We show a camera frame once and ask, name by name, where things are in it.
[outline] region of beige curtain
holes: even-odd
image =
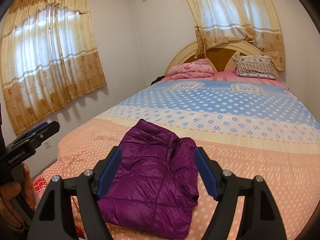
[[[16,134],[107,85],[89,0],[16,0],[1,44],[2,88]]]
[[[224,43],[245,40],[285,71],[280,23],[272,0],[187,0],[195,19],[196,58]]]

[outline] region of metal screw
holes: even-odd
[[[222,172],[222,174],[223,174],[224,176],[226,176],[226,177],[230,177],[230,176],[232,175],[232,172],[229,171],[229,170],[224,170],[224,171]]]
[[[52,180],[53,182],[57,182],[59,179],[60,179],[60,177],[59,177],[58,175],[56,175],[56,176],[52,177],[51,180]]]
[[[86,170],[86,171],[84,171],[84,173],[83,173],[85,176],[91,176],[92,174],[93,174],[93,170]]]
[[[263,182],[263,177],[261,177],[261,176],[256,176],[256,181],[257,181],[257,182]]]

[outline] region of hand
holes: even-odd
[[[33,190],[33,185],[30,177],[30,170],[27,165],[24,163],[23,166],[23,175],[24,175],[24,188],[25,188],[25,200],[29,207],[31,209],[34,209],[36,207],[36,195]],[[13,206],[11,205],[10,200],[12,198],[15,198],[21,191],[20,184],[18,182],[10,182],[7,184],[4,184],[0,187],[1,195],[8,206],[8,208],[11,210],[11,212],[20,220],[20,222],[23,222],[22,217],[17,213],[17,211],[14,210]],[[20,228],[21,224],[18,223],[18,221],[10,214],[10,212],[7,210],[7,208],[4,206],[0,199],[0,213],[4,220],[12,227],[14,228]]]

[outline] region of peach polka dot fabric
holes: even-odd
[[[106,158],[112,147],[120,143],[136,122],[122,117],[98,116],[68,134],[59,143],[57,163],[42,174],[45,183],[38,193],[43,194],[46,184],[54,175],[71,178],[79,176],[86,169],[92,169],[99,160]],[[295,239],[302,231],[320,199],[320,151],[317,147],[305,150],[307,147],[302,144],[294,146],[292,143],[253,137],[247,140],[227,133],[159,125],[174,131],[179,137],[192,137],[197,146],[203,147],[222,169],[229,169],[244,178],[263,176],[279,207],[288,240]],[[208,195],[200,176],[198,189],[198,206],[194,208],[186,240],[202,238],[217,205]],[[228,240],[236,239],[243,203],[244,198],[239,197]],[[83,228],[76,197],[72,198],[72,208],[76,225]],[[111,224],[108,227],[115,240],[160,239]]]

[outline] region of blue gripper pad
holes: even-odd
[[[219,201],[222,197],[222,194],[219,193],[218,181],[214,173],[220,176],[222,170],[219,170],[218,168],[218,170],[215,172],[212,167],[210,167],[212,161],[201,147],[195,150],[195,162],[208,194],[212,196],[215,201]]]
[[[38,130],[40,130],[41,128],[45,127],[47,124],[47,122],[42,123],[41,125],[38,125],[36,128],[33,128],[30,132],[28,132],[27,137],[30,136],[31,134],[37,132]]]
[[[94,168],[96,187],[96,199],[100,200],[105,196],[115,178],[116,172],[120,166],[122,160],[122,152],[119,147],[113,147],[108,157],[105,160],[99,161]]]

